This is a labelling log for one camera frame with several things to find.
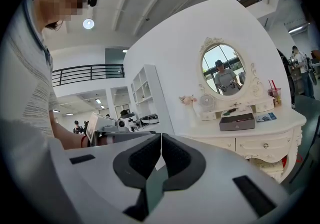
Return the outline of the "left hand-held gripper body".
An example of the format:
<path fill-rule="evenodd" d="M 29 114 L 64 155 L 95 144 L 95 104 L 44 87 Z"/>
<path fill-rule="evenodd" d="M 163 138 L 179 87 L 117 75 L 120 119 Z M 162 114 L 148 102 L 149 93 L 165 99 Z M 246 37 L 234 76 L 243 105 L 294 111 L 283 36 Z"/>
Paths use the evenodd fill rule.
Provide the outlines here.
<path fill-rule="evenodd" d="M 130 132 L 125 123 L 97 113 L 92 113 L 86 130 L 90 146 L 97 146 L 103 137 L 107 144 L 124 142 L 138 137 L 155 134 L 155 131 Z"/>

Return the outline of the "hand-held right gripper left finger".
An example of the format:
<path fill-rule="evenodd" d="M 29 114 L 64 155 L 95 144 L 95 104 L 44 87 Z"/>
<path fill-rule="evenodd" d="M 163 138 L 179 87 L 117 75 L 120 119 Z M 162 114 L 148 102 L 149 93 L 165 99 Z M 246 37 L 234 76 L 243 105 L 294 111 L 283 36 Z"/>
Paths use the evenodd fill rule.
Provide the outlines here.
<path fill-rule="evenodd" d="M 122 183 L 140 190 L 136 203 L 123 212 L 138 221 L 144 221 L 149 215 L 147 179 L 161 156 L 161 146 L 161 134 L 155 133 L 147 140 L 120 152 L 113 160 L 113 170 Z"/>

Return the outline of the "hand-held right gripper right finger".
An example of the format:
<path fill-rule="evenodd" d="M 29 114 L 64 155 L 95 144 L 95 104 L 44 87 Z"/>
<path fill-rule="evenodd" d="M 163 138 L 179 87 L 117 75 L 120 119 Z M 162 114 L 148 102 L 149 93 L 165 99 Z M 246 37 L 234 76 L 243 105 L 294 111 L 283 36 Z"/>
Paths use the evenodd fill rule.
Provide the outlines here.
<path fill-rule="evenodd" d="M 187 190 L 205 172 L 206 160 L 203 154 L 169 134 L 162 134 L 161 154 L 168 174 L 162 185 L 164 192 Z"/>

